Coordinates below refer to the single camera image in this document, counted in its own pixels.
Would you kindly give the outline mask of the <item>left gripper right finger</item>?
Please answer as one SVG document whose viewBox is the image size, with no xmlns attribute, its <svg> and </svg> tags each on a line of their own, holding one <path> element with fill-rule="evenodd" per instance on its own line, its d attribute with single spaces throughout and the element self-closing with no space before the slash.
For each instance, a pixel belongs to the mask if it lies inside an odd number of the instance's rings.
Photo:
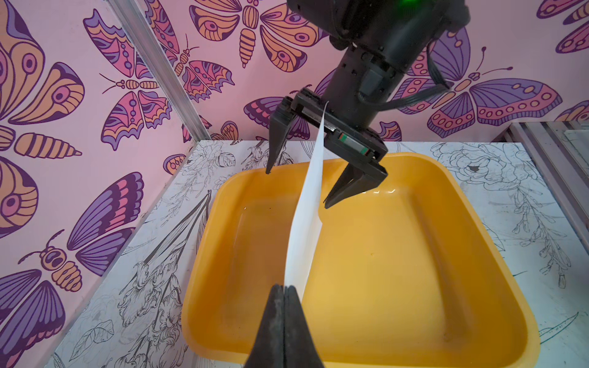
<svg viewBox="0 0 589 368">
<path fill-rule="evenodd" d="M 323 368 L 294 286 L 284 290 L 284 367 Z"/>
</svg>

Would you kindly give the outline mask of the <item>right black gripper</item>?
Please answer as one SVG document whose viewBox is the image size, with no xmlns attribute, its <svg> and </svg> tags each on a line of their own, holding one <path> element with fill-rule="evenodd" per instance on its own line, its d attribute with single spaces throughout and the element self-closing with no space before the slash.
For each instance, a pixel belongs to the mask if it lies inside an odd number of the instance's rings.
<svg viewBox="0 0 589 368">
<path fill-rule="evenodd" d="M 283 98 L 272 113 L 265 172 L 270 174 L 277 163 L 295 119 L 318 127 L 324 113 L 325 147 L 348 162 L 325 198 L 325 208 L 379 187 L 388 176 L 380 165 L 387 149 L 370 125 L 377 107 L 387 102 L 402 78 L 373 52 L 349 47 L 323 94 L 304 87 L 295 97 Z"/>
</svg>

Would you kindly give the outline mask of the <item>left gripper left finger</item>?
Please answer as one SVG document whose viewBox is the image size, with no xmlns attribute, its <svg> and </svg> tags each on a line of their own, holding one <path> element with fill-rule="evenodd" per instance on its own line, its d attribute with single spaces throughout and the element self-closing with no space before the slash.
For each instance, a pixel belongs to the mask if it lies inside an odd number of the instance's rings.
<svg viewBox="0 0 589 368">
<path fill-rule="evenodd" d="M 274 285 L 268 295 L 252 351 L 244 368 L 285 366 L 284 288 Z"/>
</svg>

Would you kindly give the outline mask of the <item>new menu sheet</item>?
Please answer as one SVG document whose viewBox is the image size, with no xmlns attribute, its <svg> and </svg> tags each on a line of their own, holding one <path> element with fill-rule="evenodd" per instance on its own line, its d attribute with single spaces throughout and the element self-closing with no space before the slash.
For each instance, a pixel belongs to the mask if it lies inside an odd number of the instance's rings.
<svg viewBox="0 0 589 368">
<path fill-rule="evenodd" d="M 318 210 L 321 204 L 324 153 L 325 116 L 322 116 L 305 182 L 294 212 L 285 263 L 284 286 L 293 287 L 300 300 L 305 295 L 322 228 Z"/>
</svg>

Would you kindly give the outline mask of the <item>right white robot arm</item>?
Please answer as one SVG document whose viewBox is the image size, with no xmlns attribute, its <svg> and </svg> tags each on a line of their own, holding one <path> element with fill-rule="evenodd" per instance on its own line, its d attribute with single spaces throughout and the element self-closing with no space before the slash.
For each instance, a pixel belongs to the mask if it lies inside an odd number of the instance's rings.
<svg viewBox="0 0 589 368">
<path fill-rule="evenodd" d="M 428 55 L 429 46 L 444 32 L 458 32 L 469 23 L 469 9 L 463 1 L 290 1 L 288 7 L 328 33 L 344 56 L 323 94 L 302 89 L 284 98 L 272 113 L 267 168 L 274 167 L 296 117 L 317 127 L 325 148 L 347 162 L 325 199 L 329 208 L 386 179 L 380 162 L 387 148 L 371 129 L 380 112 L 449 90 L 434 62 L 428 61 L 432 87 L 392 98 L 419 55 Z"/>
</svg>

